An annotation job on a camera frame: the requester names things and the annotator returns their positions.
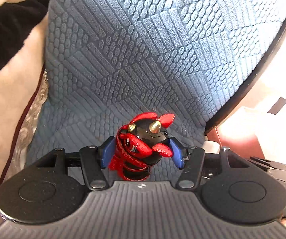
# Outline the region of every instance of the black plastic bracket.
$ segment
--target black plastic bracket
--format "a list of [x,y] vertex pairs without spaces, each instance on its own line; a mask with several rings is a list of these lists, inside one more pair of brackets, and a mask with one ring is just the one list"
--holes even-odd
[[185,162],[183,172],[175,185],[181,191],[195,190],[202,178],[205,150],[200,147],[191,146],[187,148],[187,153],[189,160]]
[[251,156],[250,159],[254,160],[257,163],[266,165],[266,166],[270,167],[270,169],[277,169],[277,170],[286,171],[286,164],[282,164],[282,163],[267,160],[267,159],[261,159],[261,158],[258,158],[256,156]]
[[82,174],[86,187],[91,191],[102,191],[109,187],[97,161],[96,146],[83,147],[80,150]]

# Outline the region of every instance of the seat cushion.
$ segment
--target seat cushion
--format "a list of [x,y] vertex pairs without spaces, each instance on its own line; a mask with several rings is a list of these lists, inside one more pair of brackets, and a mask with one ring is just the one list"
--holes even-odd
[[[55,147],[99,145],[146,111],[174,113],[170,134],[201,145],[206,121],[246,80],[285,17],[286,0],[51,0],[49,95],[27,163]],[[82,180],[79,170],[71,175]],[[163,159],[150,179],[178,175]]]

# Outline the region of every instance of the toy figure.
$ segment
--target toy figure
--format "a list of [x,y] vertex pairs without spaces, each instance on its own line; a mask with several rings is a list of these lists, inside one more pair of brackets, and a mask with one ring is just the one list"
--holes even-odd
[[109,165],[126,181],[143,181],[150,175],[153,165],[164,157],[172,157],[167,128],[173,123],[174,114],[157,117],[146,112],[137,115],[116,135],[116,150]]

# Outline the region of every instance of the blue clamp pad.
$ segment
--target blue clamp pad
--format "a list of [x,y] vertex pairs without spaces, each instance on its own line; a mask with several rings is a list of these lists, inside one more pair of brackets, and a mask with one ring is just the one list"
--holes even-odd
[[173,151],[173,162],[175,166],[182,170],[184,169],[184,158],[187,156],[186,148],[175,138],[169,139],[169,146]]
[[116,138],[113,136],[110,136],[98,148],[101,169],[105,169],[110,164],[112,157],[115,153],[115,147],[116,147]]

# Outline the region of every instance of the red cartoon eye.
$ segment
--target red cartoon eye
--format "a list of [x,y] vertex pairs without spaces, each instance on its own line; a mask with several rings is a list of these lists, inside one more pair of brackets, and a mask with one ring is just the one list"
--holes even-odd
[[127,138],[125,141],[125,145],[131,152],[135,152],[135,146],[131,143],[131,141]]

